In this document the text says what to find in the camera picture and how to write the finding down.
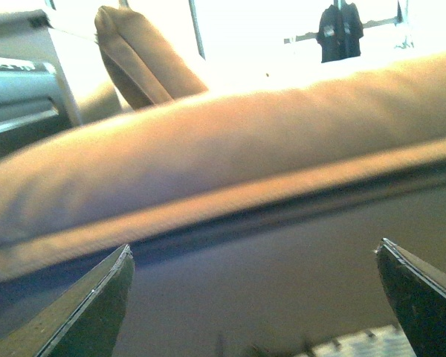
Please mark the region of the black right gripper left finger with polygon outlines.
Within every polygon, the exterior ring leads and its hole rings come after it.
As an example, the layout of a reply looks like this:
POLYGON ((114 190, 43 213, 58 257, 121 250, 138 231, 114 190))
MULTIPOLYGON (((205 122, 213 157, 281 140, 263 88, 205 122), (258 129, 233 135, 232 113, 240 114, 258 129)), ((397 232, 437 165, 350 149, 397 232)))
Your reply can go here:
POLYGON ((111 356, 135 262, 122 245, 22 327, 0 339, 0 356, 111 356))

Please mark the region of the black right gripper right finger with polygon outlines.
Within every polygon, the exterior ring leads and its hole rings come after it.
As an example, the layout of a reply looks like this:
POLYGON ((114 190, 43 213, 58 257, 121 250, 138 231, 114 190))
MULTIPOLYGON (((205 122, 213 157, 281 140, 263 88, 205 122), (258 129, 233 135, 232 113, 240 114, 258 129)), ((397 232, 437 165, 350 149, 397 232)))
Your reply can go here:
POLYGON ((417 356, 446 356, 446 274, 387 238, 375 250, 387 300, 417 356))

